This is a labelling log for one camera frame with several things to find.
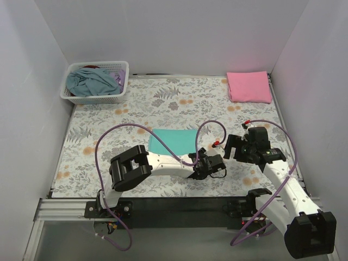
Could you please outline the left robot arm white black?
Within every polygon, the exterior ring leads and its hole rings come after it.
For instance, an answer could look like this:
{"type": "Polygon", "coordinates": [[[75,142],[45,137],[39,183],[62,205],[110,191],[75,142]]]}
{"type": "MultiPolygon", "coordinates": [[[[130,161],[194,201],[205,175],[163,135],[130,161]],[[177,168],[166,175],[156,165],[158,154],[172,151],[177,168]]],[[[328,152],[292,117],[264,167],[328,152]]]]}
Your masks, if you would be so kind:
{"type": "Polygon", "coordinates": [[[194,162],[195,153],[182,155],[176,160],[172,156],[148,152],[143,145],[134,146],[111,159],[104,189],[97,194],[97,211],[105,218],[111,217],[122,193],[134,189],[150,176],[203,180],[213,173],[226,170],[224,155],[225,150],[220,145],[209,151],[201,148],[198,163],[187,166],[183,162],[194,162]]]}

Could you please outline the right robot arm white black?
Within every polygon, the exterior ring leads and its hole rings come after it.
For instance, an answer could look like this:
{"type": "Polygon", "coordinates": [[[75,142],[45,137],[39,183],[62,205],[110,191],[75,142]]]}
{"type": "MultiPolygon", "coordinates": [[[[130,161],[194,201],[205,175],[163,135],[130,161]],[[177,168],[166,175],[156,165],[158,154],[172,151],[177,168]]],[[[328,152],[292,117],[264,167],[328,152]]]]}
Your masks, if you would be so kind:
{"type": "Polygon", "coordinates": [[[331,254],[337,221],[307,195],[283,152],[271,147],[264,127],[246,127],[243,136],[230,134],[225,157],[258,166],[276,188],[248,191],[245,207],[255,219],[263,214],[283,234],[285,246],[295,259],[331,254]]]}

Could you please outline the teal t-shirt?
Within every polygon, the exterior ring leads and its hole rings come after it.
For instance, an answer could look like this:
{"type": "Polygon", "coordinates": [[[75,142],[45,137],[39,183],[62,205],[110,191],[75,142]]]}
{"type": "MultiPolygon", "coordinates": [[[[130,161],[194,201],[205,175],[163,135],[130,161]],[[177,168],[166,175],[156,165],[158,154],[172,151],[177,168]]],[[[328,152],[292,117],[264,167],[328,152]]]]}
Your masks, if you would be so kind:
{"type": "MultiPolygon", "coordinates": [[[[177,155],[195,153],[196,129],[173,130],[154,129],[153,132],[177,155]]],[[[171,153],[153,136],[149,138],[148,150],[152,153],[168,155],[171,153]]]]}

